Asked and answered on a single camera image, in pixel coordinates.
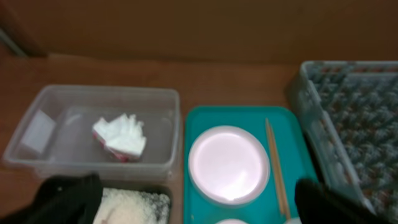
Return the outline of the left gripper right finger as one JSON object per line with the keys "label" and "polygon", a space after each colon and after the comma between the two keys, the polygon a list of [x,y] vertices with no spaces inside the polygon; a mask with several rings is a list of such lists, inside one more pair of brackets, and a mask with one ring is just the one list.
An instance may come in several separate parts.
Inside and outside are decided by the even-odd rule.
{"label": "left gripper right finger", "polygon": [[386,224],[385,218],[312,179],[297,181],[294,200],[302,224]]}

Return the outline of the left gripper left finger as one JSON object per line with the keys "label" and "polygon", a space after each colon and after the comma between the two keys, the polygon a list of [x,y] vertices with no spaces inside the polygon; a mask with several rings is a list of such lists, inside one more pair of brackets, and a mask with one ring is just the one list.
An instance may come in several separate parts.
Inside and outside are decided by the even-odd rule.
{"label": "left gripper left finger", "polygon": [[31,204],[2,217],[1,224],[92,224],[102,196],[97,174],[55,175],[42,183]]}

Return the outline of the pink bowl with rice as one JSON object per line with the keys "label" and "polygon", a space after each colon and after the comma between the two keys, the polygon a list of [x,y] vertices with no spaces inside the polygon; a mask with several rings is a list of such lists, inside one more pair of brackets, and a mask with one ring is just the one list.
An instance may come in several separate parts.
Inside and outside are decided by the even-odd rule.
{"label": "pink bowl with rice", "polygon": [[239,219],[229,218],[229,219],[220,220],[216,222],[216,224],[248,224],[248,223]]}

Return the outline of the white round plate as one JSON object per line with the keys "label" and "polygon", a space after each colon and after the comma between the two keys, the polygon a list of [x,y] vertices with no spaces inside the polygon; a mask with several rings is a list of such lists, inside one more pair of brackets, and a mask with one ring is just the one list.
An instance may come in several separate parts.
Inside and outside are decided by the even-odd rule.
{"label": "white round plate", "polygon": [[189,150],[187,165],[199,193],[229,207],[255,201],[271,172],[264,146],[235,126],[217,126],[200,134]]}

